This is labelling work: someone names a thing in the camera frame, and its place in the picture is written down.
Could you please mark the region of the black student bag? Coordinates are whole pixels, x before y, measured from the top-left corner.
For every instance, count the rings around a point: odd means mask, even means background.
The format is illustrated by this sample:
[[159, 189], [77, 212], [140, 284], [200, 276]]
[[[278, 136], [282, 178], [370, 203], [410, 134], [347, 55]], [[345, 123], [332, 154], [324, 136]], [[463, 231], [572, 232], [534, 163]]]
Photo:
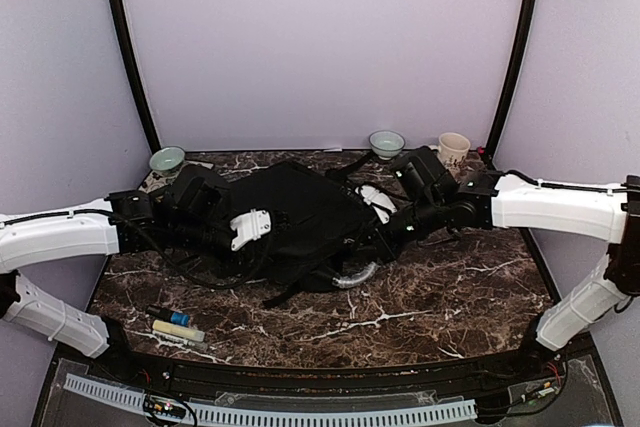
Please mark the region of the black student bag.
[[264, 301], [270, 309], [300, 292], [349, 290], [368, 281], [378, 270], [376, 261], [358, 272], [345, 273], [344, 264], [360, 228], [373, 218], [355, 193], [360, 185], [349, 179], [373, 158], [365, 154], [340, 169], [319, 174], [294, 161], [283, 161], [231, 184], [232, 212], [251, 209], [287, 213], [293, 226], [274, 250], [264, 242], [248, 244], [238, 252], [217, 250], [211, 269], [220, 278], [218, 288], [232, 289], [251, 280], [266, 279], [283, 286], [281, 294]]

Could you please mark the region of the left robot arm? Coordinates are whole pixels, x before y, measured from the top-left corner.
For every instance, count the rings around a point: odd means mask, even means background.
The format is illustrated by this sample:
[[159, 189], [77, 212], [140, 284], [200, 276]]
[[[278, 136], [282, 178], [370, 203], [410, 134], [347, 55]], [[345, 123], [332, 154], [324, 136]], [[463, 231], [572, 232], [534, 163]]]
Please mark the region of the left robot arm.
[[120, 383], [141, 374], [122, 324], [80, 312], [28, 281], [21, 268], [91, 255], [152, 251], [210, 290], [258, 276], [292, 227], [281, 207], [235, 207], [225, 192], [125, 191], [66, 209], [1, 218], [1, 317], [101, 362]]

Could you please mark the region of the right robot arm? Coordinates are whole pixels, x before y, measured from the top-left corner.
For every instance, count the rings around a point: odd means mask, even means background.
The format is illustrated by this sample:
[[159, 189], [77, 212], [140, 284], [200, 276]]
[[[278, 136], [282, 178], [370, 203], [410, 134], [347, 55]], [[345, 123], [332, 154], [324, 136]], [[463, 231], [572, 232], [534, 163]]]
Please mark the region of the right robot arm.
[[533, 331], [510, 360], [521, 381], [534, 379], [549, 353], [599, 320], [618, 303], [639, 294], [639, 179], [623, 184], [580, 185], [533, 180], [514, 170], [487, 171], [453, 184], [448, 194], [435, 188], [410, 192], [401, 210], [370, 185], [357, 194], [378, 214], [376, 236], [393, 255], [406, 243], [442, 229], [531, 228], [593, 237], [607, 251], [570, 294], [532, 324]]

